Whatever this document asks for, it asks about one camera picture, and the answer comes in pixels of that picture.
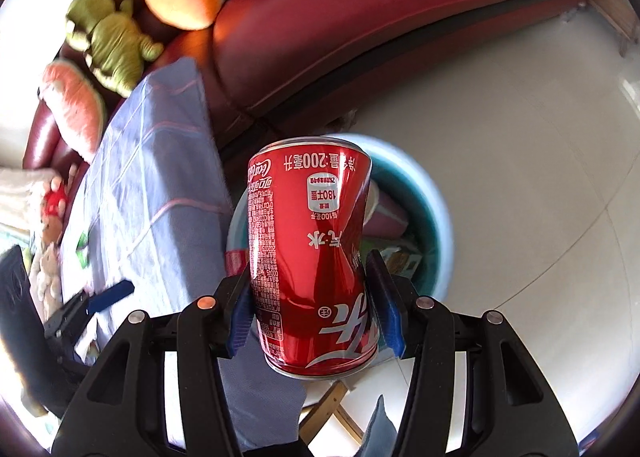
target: soda can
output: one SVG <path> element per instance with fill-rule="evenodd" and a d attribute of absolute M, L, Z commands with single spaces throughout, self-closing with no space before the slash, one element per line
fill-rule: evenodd
<path fill-rule="evenodd" d="M 276 142 L 249 162 L 258 331 L 281 374 L 343 377 L 378 352 L 359 251 L 370 171 L 359 147 L 323 137 Z"/>

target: sofa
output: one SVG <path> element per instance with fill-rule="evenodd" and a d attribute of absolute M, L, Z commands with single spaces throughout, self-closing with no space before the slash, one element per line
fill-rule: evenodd
<path fill-rule="evenodd" d="M 184 55 L 196 59 L 231 184 L 241 184 L 247 161 L 269 142 L 309 134 L 462 50 L 583 1 L 226 0 L 211 28 L 184 32 L 134 0 L 142 30 L 166 47 L 149 70 Z M 121 98 L 95 81 L 80 53 L 64 44 L 59 57 L 77 63 L 108 112 L 117 111 Z M 23 167 L 64 175 L 72 163 L 81 158 L 40 101 Z"/>

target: green dinosaur plush toy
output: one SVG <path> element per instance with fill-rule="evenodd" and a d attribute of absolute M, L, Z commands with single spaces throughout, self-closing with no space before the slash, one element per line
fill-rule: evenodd
<path fill-rule="evenodd" d="M 143 34 L 133 16 L 133 0 L 73 0 L 66 12 L 66 42 L 85 53 L 91 72 L 107 89 L 128 98 L 142 78 L 144 61 L 164 47 Z"/>

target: silver bolt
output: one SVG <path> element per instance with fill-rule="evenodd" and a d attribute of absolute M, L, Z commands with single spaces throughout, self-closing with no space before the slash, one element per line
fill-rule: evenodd
<path fill-rule="evenodd" d="M 497 311 L 489 311 L 486 314 L 486 319 L 489 323 L 492 323 L 494 325 L 500 325 L 502 323 L 502 320 L 504 320 L 503 316 Z"/>
<path fill-rule="evenodd" d="M 145 319 L 145 312 L 141 310 L 134 311 L 129 314 L 129 322 L 140 323 Z"/>
<path fill-rule="evenodd" d="M 198 300 L 198 309 L 213 309 L 216 304 L 216 299 L 212 296 L 203 296 Z"/>
<path fill-rule="evenodd" d="M 433 298 L 429 296 L 419 296 L 415 300 L 415 305 L 420 309 L 433 309 L 433 306 L 435 306 L 436 303 L 433 301 Z"/>

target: can bottom rim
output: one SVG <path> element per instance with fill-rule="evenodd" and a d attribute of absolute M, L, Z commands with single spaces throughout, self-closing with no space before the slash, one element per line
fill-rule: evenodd
<path fill-rule="evenodd" d="M 369 366 L 369 364 L 376 358 L 377 355 L 378 355 L 378 346 L 376 345 L 376 348 L 374 351 L 372 351 L 370 357 L 366 361 L 364 361 L 362 364 L 358 365 L 357 367 L 354 367 L 353 369 L 350 369 L 342 373 L 326 374 L 324 376 L 306 376 L 305 374 L 290 373 L 274 365 L 271 362 L 271 360 L 267 357 L 267 355 L 264 355 L 264 359 L 265 361 L 267 361 L 268 366 L 270 366 L 274 371 L 276 371 L 278 374 L 282 374 L 283 376 L 293 377 L 294 379 L 300 379 L 302 381 L 325 381 L 327 379 L 343 379 L 344 377 L 352 376 L 356 372 L 363 371 L 366 367 Z"/>

